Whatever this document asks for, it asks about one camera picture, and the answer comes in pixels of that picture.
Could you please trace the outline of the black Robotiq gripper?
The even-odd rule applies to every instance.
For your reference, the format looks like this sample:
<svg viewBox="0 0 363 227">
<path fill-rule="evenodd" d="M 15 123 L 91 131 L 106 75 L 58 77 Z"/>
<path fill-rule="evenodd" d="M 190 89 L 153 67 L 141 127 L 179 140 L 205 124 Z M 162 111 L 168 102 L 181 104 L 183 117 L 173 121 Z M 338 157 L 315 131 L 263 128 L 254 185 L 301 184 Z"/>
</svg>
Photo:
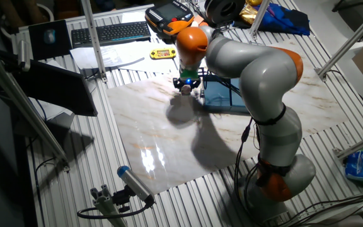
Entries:
<svg viewBox="0 0 363 227">
<path fill-rule="evenodd" d="M 190 94 L 195 94 L 195 89 L 199 87 L 199 85 L 201 84 L 201 81 L 198 79 L 192 79 L 192 78 L 187 78 L 185 80 L 183 80 L 182 78 L 173 78 L 173 86 L 176 89 L 179 89 L 179 93 L 181 95 L 184 95 L 184 86 L 188 86 L 190 88 Z"/>
</svg>

